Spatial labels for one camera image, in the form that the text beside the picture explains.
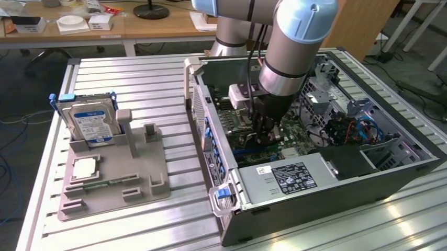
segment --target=aluminum extrusion table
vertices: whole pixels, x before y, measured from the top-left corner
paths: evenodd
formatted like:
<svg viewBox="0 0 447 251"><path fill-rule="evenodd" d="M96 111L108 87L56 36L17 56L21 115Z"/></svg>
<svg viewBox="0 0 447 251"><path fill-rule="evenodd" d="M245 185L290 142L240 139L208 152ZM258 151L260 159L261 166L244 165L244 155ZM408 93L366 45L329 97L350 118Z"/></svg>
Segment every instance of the aluminum extrusion table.
<svg viewBox="0 0 447 251"><path fill-rule="evenodd" d="M330 50L386 102L447 151L445 134L352 56ZM61 94L117 93L132 127L154 122L162 132L170 197L154 203L60 222L69 133L53 116L17 250L406 250L447 247L447 167L410 182L384 201L221 247L182 100L182 61L201 54L85 59L66 67ZM364 96L340 75L353 98Z"/></svg>

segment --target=robotic arm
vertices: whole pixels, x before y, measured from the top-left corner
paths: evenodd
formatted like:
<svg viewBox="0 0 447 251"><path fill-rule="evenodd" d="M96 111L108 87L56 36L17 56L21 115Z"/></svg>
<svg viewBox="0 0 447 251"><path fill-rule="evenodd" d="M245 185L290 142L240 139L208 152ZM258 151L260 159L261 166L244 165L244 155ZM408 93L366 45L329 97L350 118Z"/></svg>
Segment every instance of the robotic arm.
<svg viewBox="0 0 447 251"><path fill-rule="evenodd" d="M337 1L192 0L192 6L213 16L273 26L258 82L250 86L230 85L228 91L234 109L250 108L256 143L272 144L280 140L276 133L280 120L329 34Z"/></svg>

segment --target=floor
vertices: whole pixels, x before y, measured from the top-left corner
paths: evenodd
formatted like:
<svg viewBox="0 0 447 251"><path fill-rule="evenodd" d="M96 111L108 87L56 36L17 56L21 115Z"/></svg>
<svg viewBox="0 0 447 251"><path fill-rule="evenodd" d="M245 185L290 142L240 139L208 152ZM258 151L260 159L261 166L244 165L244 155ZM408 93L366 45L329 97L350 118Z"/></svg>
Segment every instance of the floor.
<svg viewBox="0 0 447 251"><path fill-rule="evenodd" d="M401 17L389 19L382 31L390 34L400 21ZM416 25L416 22L409 23L398 39L404 38L405 34ZM161 44L153 44L145 47L140 46L137 55L149 55L156 53L160 49L157 54L196 53L202 52L204 49L209 49L210 45L212 42L166 43L161 48ZM447 38L437 35L430 30L426 30L408 53L402 53L400 48L396 49L396 52L401 55L404 60L400 62L393 59L386 64L380 65L396 80L406 82L436 94L445 87L438 87L440 81L436 75L426 71L426 67L445 45ZM94 47L68 48L66 51L74 58L108 58L125 55L124 48L118 45L104 46L104 48L104 53L97 53ZM10 50L7 56L0 60L0 118L6 121L17 120L18 118L17 116L6 118L9 115L25 115L38 110L48 110L48 95L50 93L58 93L66 59L58 54L50 55L33 67L36 78L29 79L22 75L21 68L41 50L30 50L30 52L32 54L28 57L22 57L17 50ZM374 62L372 58L366 58L365 61L369 63ZM382 69L374 65L368 65L366 67L390 87L396 88L393 81L386 77ZM436 72L437 74L447 75L447 60L441 62ZM401 96L418 110L421 110L421 101L413 94L402 92ZM442 115L442 109L438 105L426 101L426 113L432 117L438 118ZM41 115L30 117L30 122L45 121L49 118L50 113L42 113ZM433 123L442 131L447 131L447 124L437 121L433 121ZM20 130L24 124L0 124L0 126L7 126L9 129ZM17 174L17 183L20 184L20 189L22 191L24 209L26 208L26 202L32 193L48 129L49 123L29 125L26 128L26 141L20 148L7 155L2 152L7 164ZM15 133L15 131L0 128L0 145L3 145L15 136ZM3 187L5 180L5 178L0 179L0 187ZM10 183L5 193L0 195L0 222L2 219L7 218L17 206L20 206L18 201L17 190L13 183ZM0 225L0 250L14 249L22 218L24 210L13 216L10 221Z"/></svg>

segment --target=motherboard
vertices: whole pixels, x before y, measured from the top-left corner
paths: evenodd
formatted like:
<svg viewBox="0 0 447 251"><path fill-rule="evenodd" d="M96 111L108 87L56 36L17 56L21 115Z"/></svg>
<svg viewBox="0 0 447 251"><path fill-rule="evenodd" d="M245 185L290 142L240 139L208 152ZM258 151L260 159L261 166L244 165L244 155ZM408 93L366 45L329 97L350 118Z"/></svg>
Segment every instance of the motherboard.
<svg viewBox="0 0 447 251"><path fill-rule="evenodd" d="M280 123L284 140L270 146L254 148L246 148L244 145L246 135L252 134L248 111L218 109L217 114L238 167L306 155L308 151L317 147L292 110Z"/></svg>

